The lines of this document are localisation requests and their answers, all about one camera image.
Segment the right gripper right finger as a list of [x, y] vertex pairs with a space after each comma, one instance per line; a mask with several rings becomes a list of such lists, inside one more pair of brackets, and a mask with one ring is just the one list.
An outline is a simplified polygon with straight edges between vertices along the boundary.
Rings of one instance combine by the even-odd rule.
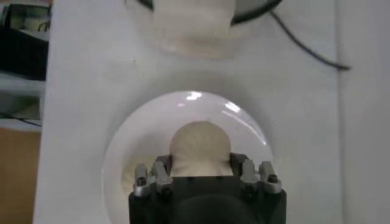
[[249, 193], [257, 192], [260, 186], [268, 194], [282, 192], [282, 181], [278, 178], [270, 161], [262, 161], [255, 169], [252, 159], [244, 154], [231, 153], [230, 167], [234, 176], [238, 176], [240, 189]]

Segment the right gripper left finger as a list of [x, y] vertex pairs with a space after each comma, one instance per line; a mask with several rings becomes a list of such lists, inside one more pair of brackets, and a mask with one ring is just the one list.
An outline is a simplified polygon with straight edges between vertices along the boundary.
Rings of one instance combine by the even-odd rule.
[[173, 179], [170, 176], [172, 156], [170, 154], [158, 156], [153, 163], [150, 172], [145, 164], [137, 164], [135, 168], [135, 182], [133, 194], [136, 197], [148, 197], [152, 192], [152, 186], [158, 194], [169, 194], [173, 189]]

